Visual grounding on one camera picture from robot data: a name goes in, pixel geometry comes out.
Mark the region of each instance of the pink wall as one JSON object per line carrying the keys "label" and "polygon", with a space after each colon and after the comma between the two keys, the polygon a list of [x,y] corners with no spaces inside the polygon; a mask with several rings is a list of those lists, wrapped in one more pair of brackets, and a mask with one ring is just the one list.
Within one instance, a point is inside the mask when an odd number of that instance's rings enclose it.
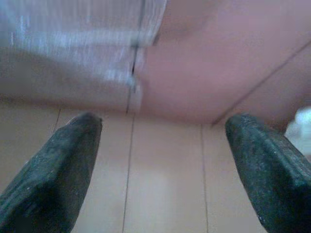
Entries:
{"label": "pink wall", "polygon": [[141,112],[200,123],[239,111],[273,124],[288,120],[310,99],[309,53],[295,72],[288,63],[310,51],[311,1],[212,2],[168,2],[159,41],[137,70]]}

